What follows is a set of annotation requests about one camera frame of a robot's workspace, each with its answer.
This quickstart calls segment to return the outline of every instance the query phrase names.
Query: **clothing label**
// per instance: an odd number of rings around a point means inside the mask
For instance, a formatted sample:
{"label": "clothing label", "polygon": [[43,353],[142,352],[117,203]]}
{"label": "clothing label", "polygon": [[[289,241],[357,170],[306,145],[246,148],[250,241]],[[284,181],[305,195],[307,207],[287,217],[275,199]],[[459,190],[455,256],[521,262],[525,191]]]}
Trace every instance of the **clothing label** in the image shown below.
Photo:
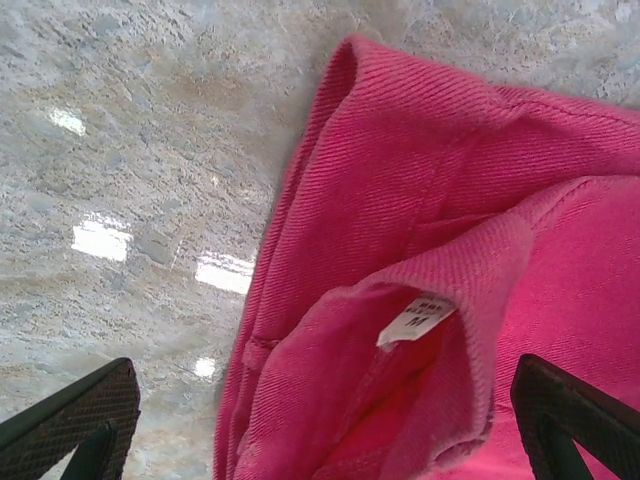
{"label": "clothing label", "polygon": [[446,298],[423,293],[380,332],[376,345],[382,347],[399,340],[418,340],[455,310],[455,305]]}

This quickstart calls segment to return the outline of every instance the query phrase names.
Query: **marble floor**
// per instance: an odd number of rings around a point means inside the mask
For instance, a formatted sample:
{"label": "marble floor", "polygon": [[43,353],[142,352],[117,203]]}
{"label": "marble floor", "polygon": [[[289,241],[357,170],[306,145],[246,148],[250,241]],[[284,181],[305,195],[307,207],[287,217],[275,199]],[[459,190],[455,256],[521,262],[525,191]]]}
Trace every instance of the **marble floor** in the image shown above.
{"label": "marble floor", "polygon": [[125,478],[211,478],[262,231],[352,32],[640,107],[636,0],[0,0],[0,420],[117,356]]}

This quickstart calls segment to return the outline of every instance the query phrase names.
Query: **pink garment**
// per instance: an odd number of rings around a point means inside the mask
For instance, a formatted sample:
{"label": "pink garment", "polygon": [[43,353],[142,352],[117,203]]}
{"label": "pink garment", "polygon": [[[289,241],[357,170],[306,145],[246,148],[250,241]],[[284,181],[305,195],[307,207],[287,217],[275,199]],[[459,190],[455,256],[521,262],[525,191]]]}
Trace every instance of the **pink garment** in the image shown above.
{"label": "pink garment", "polygon": [[[347,39],[262,246],[216,478],[531,478],[525,352],[640,407],[639,172],[636,113]],[[424,291],[457,312],[376,347]]]}

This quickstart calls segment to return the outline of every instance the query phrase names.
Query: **floor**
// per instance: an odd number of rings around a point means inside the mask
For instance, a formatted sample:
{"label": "floor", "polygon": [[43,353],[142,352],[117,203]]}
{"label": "floor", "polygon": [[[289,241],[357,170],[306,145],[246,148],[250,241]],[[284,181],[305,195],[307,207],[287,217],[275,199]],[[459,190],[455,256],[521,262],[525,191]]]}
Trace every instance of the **floor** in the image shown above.
{"label": "floor", "polygon": [[278,179],[341,38],[640,107],[635,0],[0,0],[0,420],[117,356],[125,478],[211,478]]}

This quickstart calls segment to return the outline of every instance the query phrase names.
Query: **size tag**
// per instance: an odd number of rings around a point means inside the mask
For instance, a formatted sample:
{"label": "size tag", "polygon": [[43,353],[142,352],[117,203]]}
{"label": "size tag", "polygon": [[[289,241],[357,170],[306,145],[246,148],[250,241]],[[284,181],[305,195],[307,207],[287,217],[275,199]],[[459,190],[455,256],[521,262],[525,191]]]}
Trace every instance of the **size tag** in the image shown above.
{"label": "size tag", "polygon": [[399,340],[417,340],[456,310],[453,303],[433,293],[423,293],[380,332],[377,346]]}

